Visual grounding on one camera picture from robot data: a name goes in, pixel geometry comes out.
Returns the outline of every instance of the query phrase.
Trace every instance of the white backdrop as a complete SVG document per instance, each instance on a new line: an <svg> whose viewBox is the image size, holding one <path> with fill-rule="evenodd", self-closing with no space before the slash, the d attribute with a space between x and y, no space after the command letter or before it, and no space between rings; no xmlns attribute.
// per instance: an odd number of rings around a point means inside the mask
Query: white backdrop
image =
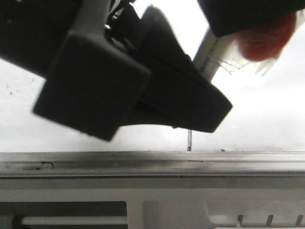
<svg viewBox="0 0 305 229"><path fill-rule="evenodd" d="M164 10L191 57L207 22L196 0L138 0L141 15L153 3ZM194 132L193 150L302 151L305 147L305 26L264 77L229 75L213 80L234 108L213 134ZM122 127L111 143L81 134L31 113L44 79L0 61L0 152L185 150L187 131L167 126Z"/></svg>

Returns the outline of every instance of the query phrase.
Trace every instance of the red object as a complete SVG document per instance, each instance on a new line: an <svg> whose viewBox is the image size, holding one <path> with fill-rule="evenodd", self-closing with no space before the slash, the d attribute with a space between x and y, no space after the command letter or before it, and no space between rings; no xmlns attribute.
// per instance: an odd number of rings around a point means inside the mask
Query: red object
<svg viewBox="0 0 305 229"><path fill-rule="evenodd" d="M237 33L237 44L244 58L263 61L276 57L295 31L296 13Z"/></svg>

